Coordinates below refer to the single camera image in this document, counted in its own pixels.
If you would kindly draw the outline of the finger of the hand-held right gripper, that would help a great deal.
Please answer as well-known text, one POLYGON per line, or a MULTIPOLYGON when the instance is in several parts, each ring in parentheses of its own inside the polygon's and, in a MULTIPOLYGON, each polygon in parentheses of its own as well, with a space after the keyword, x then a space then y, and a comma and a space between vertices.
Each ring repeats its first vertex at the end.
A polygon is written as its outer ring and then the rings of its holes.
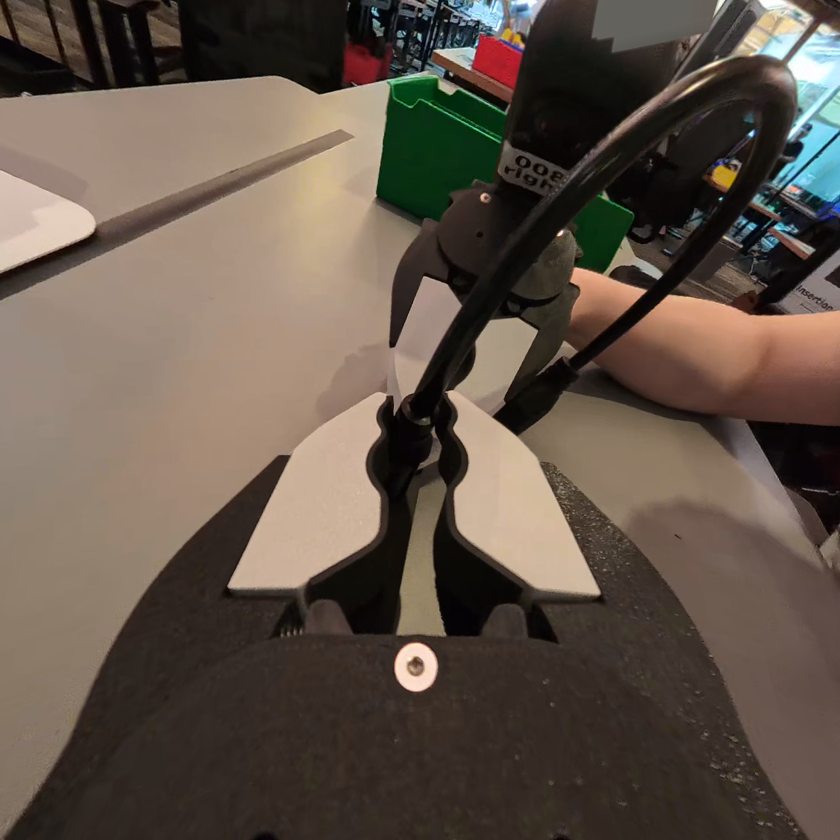
POLYGON ((388 392, 395 408, 415 392, 428 362, 461 309, 460 300, 445 283, 429 277, 421 280, 400 336, 390 349, 388 392))
POLYGON ((470 372, 453 390, 486 413, 495 414, 536 335, 537 330, 519 318, 490 321, 476 341, 470 372))

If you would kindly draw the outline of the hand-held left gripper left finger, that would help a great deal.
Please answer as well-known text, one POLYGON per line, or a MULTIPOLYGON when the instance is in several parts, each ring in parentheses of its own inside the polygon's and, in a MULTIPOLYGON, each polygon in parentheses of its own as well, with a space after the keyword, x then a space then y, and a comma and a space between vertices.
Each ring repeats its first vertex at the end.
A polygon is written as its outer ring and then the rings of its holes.
POLYGON ((367 459, 382 436, 374 393, 314 430, 293 450, 227 583, 231 595, 295 595, 368 547, 382 495, 367 459))

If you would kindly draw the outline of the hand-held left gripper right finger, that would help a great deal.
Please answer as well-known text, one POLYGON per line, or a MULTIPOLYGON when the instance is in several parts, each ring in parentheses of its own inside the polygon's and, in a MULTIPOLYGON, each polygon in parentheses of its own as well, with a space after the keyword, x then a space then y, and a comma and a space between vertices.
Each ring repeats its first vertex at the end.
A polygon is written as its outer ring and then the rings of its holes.
POLYGON ((539 460, 458 392, 437 418, 444 505, 434 535, 441 592, 464 607, 598 600, 601 589, 539 460))

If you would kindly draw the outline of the person's right forearm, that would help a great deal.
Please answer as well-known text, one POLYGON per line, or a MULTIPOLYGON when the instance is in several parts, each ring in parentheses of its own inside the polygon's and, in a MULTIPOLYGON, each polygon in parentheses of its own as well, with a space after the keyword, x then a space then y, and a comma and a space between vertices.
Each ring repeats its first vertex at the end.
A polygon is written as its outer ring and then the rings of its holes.
POLYGON ((595 364, 677 410, 753 422, 839 425, 839 314, 753 316, 669 296, 595 364))

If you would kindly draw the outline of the green plastic bin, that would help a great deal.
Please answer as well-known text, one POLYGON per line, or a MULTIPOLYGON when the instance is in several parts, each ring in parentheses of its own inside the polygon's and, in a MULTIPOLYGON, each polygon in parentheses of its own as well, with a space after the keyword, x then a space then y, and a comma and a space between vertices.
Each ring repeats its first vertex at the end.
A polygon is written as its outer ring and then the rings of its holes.
POLYGON ((577 101, 538 101, 508 114, 437 77, 388 83, 376 195, 420 219, 440 221, 452 195, 496 186, 518 221, 561 185, 616 121, 577 101))

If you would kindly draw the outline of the red plastic bin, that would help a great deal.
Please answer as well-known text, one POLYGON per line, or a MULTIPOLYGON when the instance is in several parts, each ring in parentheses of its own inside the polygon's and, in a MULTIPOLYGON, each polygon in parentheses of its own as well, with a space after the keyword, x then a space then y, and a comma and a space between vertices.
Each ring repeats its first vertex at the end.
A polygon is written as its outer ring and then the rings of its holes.
POLYGON ((516 86, 524 42, 516 35, 512 38, 480 35, 472 59, 472 69, 504 87, 516 86))

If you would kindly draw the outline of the small red crate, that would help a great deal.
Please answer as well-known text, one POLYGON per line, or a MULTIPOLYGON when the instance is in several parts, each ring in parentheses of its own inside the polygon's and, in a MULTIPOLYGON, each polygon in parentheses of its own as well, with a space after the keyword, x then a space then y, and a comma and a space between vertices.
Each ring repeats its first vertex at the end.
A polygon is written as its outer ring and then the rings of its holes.
POLYGON ((377 43, 372 49, 368 45, 348 43, 343 53, 343 86, 360 87, 385 81, 391 75, 392 59, 392 43, 377 43))

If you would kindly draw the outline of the black mesh partition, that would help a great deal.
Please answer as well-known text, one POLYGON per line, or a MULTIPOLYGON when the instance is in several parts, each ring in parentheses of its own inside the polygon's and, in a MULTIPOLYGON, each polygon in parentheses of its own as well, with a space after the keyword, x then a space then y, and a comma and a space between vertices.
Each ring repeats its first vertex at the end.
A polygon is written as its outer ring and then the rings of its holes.
POLYGON ((178 1, 189 81, 282 77, 318 94, 339 90, 345 1, 178 1))

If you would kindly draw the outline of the white printed task sign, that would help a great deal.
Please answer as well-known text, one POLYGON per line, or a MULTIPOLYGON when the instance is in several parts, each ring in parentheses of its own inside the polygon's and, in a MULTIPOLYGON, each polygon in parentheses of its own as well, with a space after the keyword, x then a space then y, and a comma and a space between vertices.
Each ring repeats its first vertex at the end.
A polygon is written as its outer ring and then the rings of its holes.
POLYGON ((785 314, 839 311, 839 251, 815 268, 779 304, 785 314))

